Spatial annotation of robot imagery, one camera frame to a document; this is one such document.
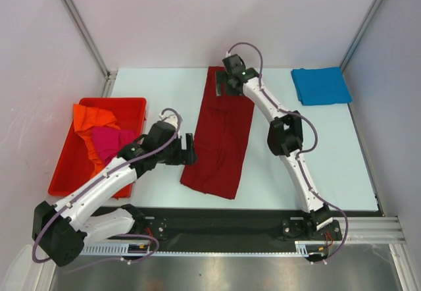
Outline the dark red t shirt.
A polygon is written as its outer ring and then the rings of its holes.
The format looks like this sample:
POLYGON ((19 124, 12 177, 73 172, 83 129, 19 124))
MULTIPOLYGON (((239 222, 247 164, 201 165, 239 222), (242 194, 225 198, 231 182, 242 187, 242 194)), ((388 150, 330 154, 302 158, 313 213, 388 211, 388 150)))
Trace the dark red t shirt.
POLYGON ((217 96, 216 73, 223 70, 219 66, 208 68, 194 133, 197 161, 184 167, 180 182, 204 194, 234 199, 255 105, 244 96, 217 96))

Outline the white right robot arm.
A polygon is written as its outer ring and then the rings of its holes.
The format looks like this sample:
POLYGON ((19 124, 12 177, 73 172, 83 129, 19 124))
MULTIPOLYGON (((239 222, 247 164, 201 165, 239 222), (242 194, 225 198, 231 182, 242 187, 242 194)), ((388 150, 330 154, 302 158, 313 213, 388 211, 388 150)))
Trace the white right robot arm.
POLYGON ((227 53, 222 60, 224 70, 216 73, 218 95, 244 96, 251 100, 269 123, 268 148, 284 163, 293 181, 305 213, 304 233, 319 239, 333 221, 310 175, 303 156, 303 116, 286 109, 267 89, 261 75, 247 68, 237 54, 227 53))

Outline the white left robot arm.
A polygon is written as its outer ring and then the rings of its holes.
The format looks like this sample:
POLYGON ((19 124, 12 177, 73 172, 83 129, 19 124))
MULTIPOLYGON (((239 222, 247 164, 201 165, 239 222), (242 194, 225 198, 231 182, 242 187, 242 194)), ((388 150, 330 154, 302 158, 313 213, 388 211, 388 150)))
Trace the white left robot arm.
POLYGON ((193 134, 179 134, 182 117, 165 108, 147 134, 126 144, 92 179, 54 204, 41 202, 34 209, 32 260, 41 248, 59 267, 72 263, 86 245, 112 237, 139 238, 145 230, 143 215, 124 205, 106 215, 94 216, 115 193, 136 182, 158 164, 192 165, 197 159, 193 134))

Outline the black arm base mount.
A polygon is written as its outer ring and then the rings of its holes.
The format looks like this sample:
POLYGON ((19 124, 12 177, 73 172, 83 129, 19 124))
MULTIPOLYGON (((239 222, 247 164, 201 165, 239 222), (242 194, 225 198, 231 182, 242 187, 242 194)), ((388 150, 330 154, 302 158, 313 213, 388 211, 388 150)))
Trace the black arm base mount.
POLYGON ((167 220, 162 217, 147 216, 140 208, 127 204, 121 207, 129 212, 134 219, 134 224, 128 234, 146 234, 157 240, 166 240, 167 220))

